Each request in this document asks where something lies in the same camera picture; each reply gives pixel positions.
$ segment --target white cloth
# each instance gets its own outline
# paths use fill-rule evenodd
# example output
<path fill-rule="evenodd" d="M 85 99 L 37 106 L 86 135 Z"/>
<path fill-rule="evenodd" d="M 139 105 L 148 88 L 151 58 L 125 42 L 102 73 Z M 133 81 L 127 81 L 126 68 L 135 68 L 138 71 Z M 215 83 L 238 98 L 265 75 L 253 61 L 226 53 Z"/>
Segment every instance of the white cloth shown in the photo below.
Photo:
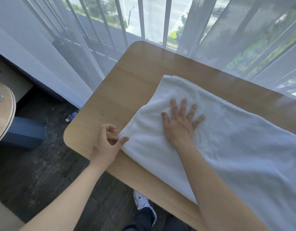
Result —
<path fill-rule="evenodd" d="M 197 104 L 194 119 L 205 114 L 193 140 L 218 175 L 271 230 L 296 230 L 296 135 L 189 81 L 162 78 L 119 134 L 130 138 L 122 150 L 196 203 L 179 156 L 163 135 L 161 112 L 170 116 L 171 98 L 178 106 L 187 98 L 187 112 Z"/>

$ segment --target road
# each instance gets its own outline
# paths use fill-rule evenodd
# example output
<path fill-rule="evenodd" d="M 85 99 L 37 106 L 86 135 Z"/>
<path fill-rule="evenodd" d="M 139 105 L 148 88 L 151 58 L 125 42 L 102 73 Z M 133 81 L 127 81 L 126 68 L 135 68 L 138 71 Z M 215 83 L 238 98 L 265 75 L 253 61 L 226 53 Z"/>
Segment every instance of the road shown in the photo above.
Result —
<path fill-rule="evenodd" d="M 131 10 L 130 25 L 127 32 L 141 36 L 141 26 L 139 22 L 138 2 L 137 0 L 119 0 L 122 14 L 128 20 Z M 172 30 L 177 30 L 181 25 L 181 16 L 186 15 L 192 4 L 192 0 L 172 0 L 170 10 L 170 22 L 168 34 Z M 163 41 L 163 30 L 165 20 L 166 0 L 143 0 L 145 37 L 153 42 Z"/>

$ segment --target shoe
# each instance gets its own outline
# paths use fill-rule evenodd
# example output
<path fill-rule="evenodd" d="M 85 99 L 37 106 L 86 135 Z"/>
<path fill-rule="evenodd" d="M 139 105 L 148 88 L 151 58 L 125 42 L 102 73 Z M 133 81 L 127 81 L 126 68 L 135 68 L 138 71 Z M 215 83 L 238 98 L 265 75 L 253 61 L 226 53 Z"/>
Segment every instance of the shoe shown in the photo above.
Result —
<path fill-rule="evenodd" d="M 154 209 L 149 203 L 149 200 L 147 197 L 143 196 L 141 193 L 137 192 L 136 190 L 133 191 L 133 197 L 135 205 L 137 206 L 137 210 L 140 210 L 142 208 L 150 208 L 154 215 L 154 221 L 152 226 L 154 226 L 155 222 L 157 221 L 157 214 L 155 213 Z"/>

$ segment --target rectangular wooden tabletop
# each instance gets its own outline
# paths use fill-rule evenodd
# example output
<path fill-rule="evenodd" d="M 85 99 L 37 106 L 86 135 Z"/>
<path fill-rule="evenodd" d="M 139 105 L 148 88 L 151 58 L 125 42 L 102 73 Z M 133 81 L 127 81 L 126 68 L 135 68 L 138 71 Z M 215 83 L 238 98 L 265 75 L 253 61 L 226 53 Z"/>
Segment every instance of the rectangular wooden tabletop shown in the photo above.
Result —
<path fill-rule="evenodd" d="M 296 134 L 296 100 L 168 50 L 133 43 L 64 133 L 64 141 L 90 158 L 101 124 L 122 130 L 147 104 L 163 75 L 177 75 Z M 197 230 L 207 230 L 196 204 L 120 151 L 107 171 Z"/>

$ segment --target black trousers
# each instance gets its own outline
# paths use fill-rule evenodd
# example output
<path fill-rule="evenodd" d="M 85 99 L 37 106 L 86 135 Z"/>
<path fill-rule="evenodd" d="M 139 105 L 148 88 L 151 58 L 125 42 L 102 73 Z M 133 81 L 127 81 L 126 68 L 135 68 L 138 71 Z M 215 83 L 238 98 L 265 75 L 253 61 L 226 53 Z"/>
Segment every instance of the black trousers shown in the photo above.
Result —
<path fill-rule="evenodd" d="M 154 221 L 154 216 L 150 208 L 143 208 L 137 212 L 133 221 L 122 231 L 150 231 Z M 168 214 L 163 231 L 191 231 L 192 228 Z"/>

